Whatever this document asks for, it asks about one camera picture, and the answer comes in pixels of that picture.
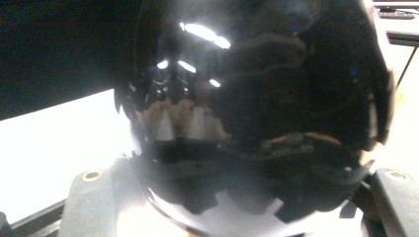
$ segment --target black helmet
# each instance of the black helmet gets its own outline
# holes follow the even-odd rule
[[[215,236],[304,232],[366,175],[393,80],[364,1],[144,1],[116,90],[144,194]]]

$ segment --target glossy helmet shell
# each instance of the glossy helmet shell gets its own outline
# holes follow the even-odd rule
[[[143,1],[116,90],[131,163],[199,233],[307,231],[385,142],[393,81],[364,1]]]

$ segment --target dark background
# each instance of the dark background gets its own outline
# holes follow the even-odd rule
[[[0,120],[115,86],[140,6],[133,0],[0,3]]]

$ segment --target keyboard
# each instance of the keyboard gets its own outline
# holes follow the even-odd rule
[[[377,12],[381,19],[393,19],[393,20],[412,20],[415,19],[415,15],[411,13],[401,12]]]

